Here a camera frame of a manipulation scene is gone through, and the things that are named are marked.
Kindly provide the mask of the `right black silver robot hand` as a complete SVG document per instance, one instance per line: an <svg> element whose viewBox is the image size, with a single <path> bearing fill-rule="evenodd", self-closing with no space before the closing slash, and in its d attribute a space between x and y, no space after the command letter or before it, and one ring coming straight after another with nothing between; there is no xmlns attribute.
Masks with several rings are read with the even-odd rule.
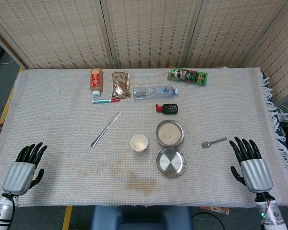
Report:
<svg viewBox="0 0 288 230"><path fill-rule="evenodd" d="M267 164L253 140L234 138L230 141L242 174L234 166L230 170L234 178L246 186L251 193L259 194L271 191L274 184Z"/></svg>

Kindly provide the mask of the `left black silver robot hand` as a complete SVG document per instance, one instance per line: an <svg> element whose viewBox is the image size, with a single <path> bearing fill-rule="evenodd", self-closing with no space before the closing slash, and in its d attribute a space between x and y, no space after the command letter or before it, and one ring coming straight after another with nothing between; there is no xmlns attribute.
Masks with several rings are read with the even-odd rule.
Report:
<svg viewBox="0 0 288 230"><path fill-rule="evenodd" d="M22 196L29 189L39 184L43 178L44 169L40 169L36 178L35 171L48 147L42 142L25 146L12 163L2 189L4 193L12 196Z"/></svg>

